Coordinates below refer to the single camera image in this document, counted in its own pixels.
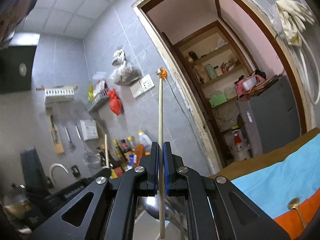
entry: wooden cutting board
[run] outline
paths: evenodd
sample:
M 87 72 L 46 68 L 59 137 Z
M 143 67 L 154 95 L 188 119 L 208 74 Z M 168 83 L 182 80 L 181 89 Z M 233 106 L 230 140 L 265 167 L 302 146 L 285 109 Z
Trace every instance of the wooden cutting board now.
M 60 134 L 58 127 L 54 123 L 53 109 L 52 107 L 46 108 L 46 114 L 49 120 L 49 132 L 51 135 L 51 140 L 54 145 L 54 151 L 56 154 L 63 154 L 64 149 L 61 142 Z

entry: orange plug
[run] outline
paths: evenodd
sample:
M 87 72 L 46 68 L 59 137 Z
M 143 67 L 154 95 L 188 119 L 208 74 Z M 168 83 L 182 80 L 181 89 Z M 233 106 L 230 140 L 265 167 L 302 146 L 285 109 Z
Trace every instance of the orange plug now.
M 168 76 L 167 71 L 166 71 L 163 67 L 158 68 L 158 70 L 156 71 L 156 74 L 157 74 L 157 75 L 159 76 L 159 78 L 161 78 L 161 79 L 165 79 L 165 78 L 167 78 L 167 76 Z

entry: wall socket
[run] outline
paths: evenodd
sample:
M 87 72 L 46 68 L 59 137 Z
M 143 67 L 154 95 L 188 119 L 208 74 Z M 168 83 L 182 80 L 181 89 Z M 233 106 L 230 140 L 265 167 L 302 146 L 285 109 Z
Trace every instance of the wall socket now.
M 153 88 L 155 84 L 153 83 L 151 76 L 148 74 L 143 77 L 140 81 L 135 82 L 131 87 L 131 92 L 134 98 L 141 96 L 144 92 Z
M 135 82 L 131 87 L 131 93 L 133 95 L 134 98 L 137 98 L 138 96 L 141 96 L 144 91 L 142 89 L 142 86 L 140 84 L 140 81 Z
M 155 84 L 153 83 L 150 74 L 146 75 L 140 80 L 140 84 L 143 92 L 147 92 L 149 89 L 153 88 Z

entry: shelving unit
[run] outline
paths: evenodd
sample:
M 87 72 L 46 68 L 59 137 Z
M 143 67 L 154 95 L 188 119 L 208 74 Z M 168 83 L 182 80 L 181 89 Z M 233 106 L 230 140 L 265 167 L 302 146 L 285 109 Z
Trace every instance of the shelving unit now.
M 230 102 L 230 101 L 232 101 L 232 100 L 235 100 L 236 98 L 237 98 L 237 97 L 233 97 L 233 98 L 227 99 L 227 101 L 225 101 L 224 103 L 222 103 L 222 104 L 220 104 L 220 105 L 217 105 L 217 106 L 213 107 L 212 109 L 214 109 L 214 108 L 216 108 L 216 107 L 219 107 L 219 106 L 221 106 L 221 105 L 223 105 L 223 104 L 225 104 L 225 103 L 227 103 L 227 102 Z
M 213 52 L 210 52 L 202 56 L 201 58 L 197 59 L 194 63 L 191 63 L 190 66 L 193 67 L 196 64 L 202 64 L 204 62 L 207 62 L 209 59 L 221 54 L 222 52 L 227 51 L 228 49 L 230 49 L 230 44 L 223 45 L 222 47 L 214 50 Z
M 223 44 L 221 39 L 227 42 L 227 44 L 215 49 L 219 46 L 218 44 Z M 213 108 L 208 102 L 208 98 L 211 98 L 211 95 L 215 90 L 219 90 L 224 93 L 227 87 L 234 87 L 234 82 L 236 82 L 241 75 L 250 74 L 252 72 L 252 68 L 249 66 L 248 61 L 246 60 L 241 49 L 238 47 L 237 43 L 232 39 L 228 31 L 225 30 L 224 27 L 217 21 L 189 35 L 188 37 L 176 43 L 173 47 L 181 58 L 186 73 L 192 80 L 193 84 L 195 84 L 195 91 L 197 92 L 199 100 L 201 100 L 205 109 L 204 114 L 212 125 L 211 129 L 215 133 L 215 137 L 219 142 L 223 159 L 225 163 L 227 163 L 227 160 L 230 158 L 230 151 L 226 144 L 225 136 L 231 132 L 231 129 L 229 128 L 223 130 L 222 127 L 232 127 L 235 124 L 233 122 L 229 122 L 227 119 L 216 119 L 214 111 L 218 109 L 223 117 L 230 114 L 233 116 L 236 112 L 234 109 L 237 109 L 237 97 L 231 98 Z M 189 56 L 190 51 L 195 52 L 195 54 L 200 58 L 192 63 L 189 63 L 186 57 Z M 203 79 L 201 75 L 204 75 L 204 67 L 207 64 L 210 64 L 212 67 L 220 67 L 222 63 L 228 62 L 231 58 L 240 61 L 240 64 L 234 67 L 232 70 L 223 73 L 222 75 L 207 81 L 204 84 L 201 84 L 200 80 Z M 202 65 L 202 71 L 199 70 L 201 67 L 194 68 L 194 66 L 197 64 Z
M 229 71 L 227 71 L 227 72 L 223 73 L 222 75 L 220 75 L 220 76 L 218 76 L 218 77 L 216 77 L 216 78 L 214 78 L 214 79 L 212 79 L 212 80 L 208 81 L 207 83 L 202 84 L 202 85 L 201 85 L 201 88 L 207 87 L 207 86 L 209 86 L 210 84 L 213 84 L 213 83 L 215 83 L 215 82 L 217 82 L 217 81 L 219 81 L 219 80 L 221 80 L 221 79 L 225 78 L 226 76 L 230 75 L 231 73 L 233 73 L 233 72 L 237 71 L 239 68 L 241 68 L 241 66 L 240 66 L 240 65 L 239 65 L 239 66 L 234 67 L 233 69 L 231 69 L 231 70 L 229 70 Z

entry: wooden shelf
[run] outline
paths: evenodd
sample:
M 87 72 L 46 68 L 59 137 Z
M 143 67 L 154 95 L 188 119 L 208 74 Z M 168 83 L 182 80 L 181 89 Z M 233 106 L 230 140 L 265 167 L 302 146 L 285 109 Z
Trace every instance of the wooden shelf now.
M 220 75 L 220 76 L 218 76 L 218 77 L 216 77 L 216 78 L 208 81 L 207 83 L 202 84 L 202 85 L 201 85 L 201 88 L 204 88 L 204 87 L 206 87 L 206 86 L 208 86 L 208 85 L 210 85 L 210 84 L 213 84 L 213 83 L 217 82 L 218 80 L 226 77 L 227 75 L 230 75 L 230 73 L 235 72 L 235 71 L 237 71 L 238 69 L 241 69 L 241 65 L 238 65 L 238 66 L 234 67 L 233 69 L 231 69 L 231 70 L 223 73 L 222 75 Z
M 230 48 L 231 47 L 230 47 L 229 43 L 226 44 L 226 45 L 223 45 L 219 49 L 216 49 L 213 52 L 210 52 L 209 54 L 202 56 L 200 59 L 197 59 L 195 62 L 191 63 L 190 66 L 193 67 L 196 64 L 202 64 L 202 63 L 208 61 L 209 59 L 211 59 L 211 58 L 213 58 L 213 57 L 215 57 L 215 56 L 227 51 Z
M 223 102 L 223 103 L 222 103 L 222 104 L 220 104 L 220 105 L 217 105 L 217 106 L 213 107 L 212 109 L 214 109 L 214 108 L 216 108 L 216 107 L 218 107 L 218 106 L 221 106 L 221 105 L 223 105 L 223 104 L 225 104 L 225 103 L 227 103 L 227 102 L 229 102 L 229 101 L 232 101 L 232 100 L 234 100 L 235 98 L 237 98 L 237 96 L 235 96 L 235 97 L 233 97 L 233 98 L 228 99 L 227 101 Z
M 222 135 L 225 135 L 225 134 L 227 134 L 227 133 L 229 133 L 229 132 L 231 132 L 231 131 L 232 131 L 232 127 L 229 128 L 229 129 L 227 129 L 227 130 L 220 131 L 220 133 L 221 133 Z

